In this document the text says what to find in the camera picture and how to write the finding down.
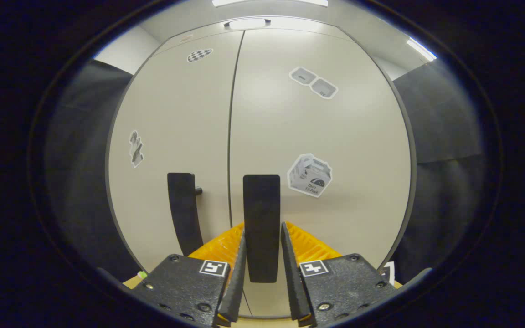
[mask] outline ceiling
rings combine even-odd
[[[251,0],[215,8],[210,0],[185,0],[152,16],[140,26],[162,43],[196,27],[258,15],[302,17],[336,25],[352,35],[371,56],[406,71],[427,62],[406,44],[407,35],[346,0],[329,0],[327,8],[289,0]]]

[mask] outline checkerboard sticker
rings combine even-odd
[[[200,268],[200,273],[224,277],[227,266],[228,263],[226,262],[206,260],[204,264],[202,264],[202,268]]]
[[[299,267],[301,268],[301,273],[304,277],[315,276],[317,274],[329,272],[321,260],[303,262],[299,264]]]
[[[196,50],[188,56],[188,62],[197,62],[198,60],[211,54],[213,51],[213,49]]]

